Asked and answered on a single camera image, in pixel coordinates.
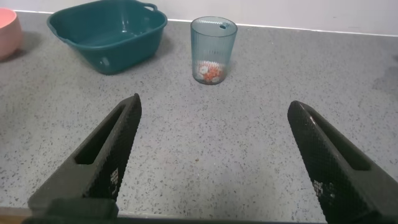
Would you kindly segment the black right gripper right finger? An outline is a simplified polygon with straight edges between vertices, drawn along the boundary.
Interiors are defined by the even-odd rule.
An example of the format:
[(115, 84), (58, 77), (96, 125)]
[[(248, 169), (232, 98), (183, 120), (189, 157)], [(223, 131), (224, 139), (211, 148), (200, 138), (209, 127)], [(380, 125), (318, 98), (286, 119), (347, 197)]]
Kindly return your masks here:
[(397, 181), (309, 105), (287, 117), (328, 223), (397, 223)]

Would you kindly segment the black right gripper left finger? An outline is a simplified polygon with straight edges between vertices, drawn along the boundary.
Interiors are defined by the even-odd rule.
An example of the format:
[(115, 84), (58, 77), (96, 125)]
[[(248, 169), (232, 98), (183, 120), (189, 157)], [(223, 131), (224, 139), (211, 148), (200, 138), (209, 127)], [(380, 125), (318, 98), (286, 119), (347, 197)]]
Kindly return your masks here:
[(122, 100), (28, 200), (36, 213), (55, 199), (117, 200), (141, 119), (136, 93)]

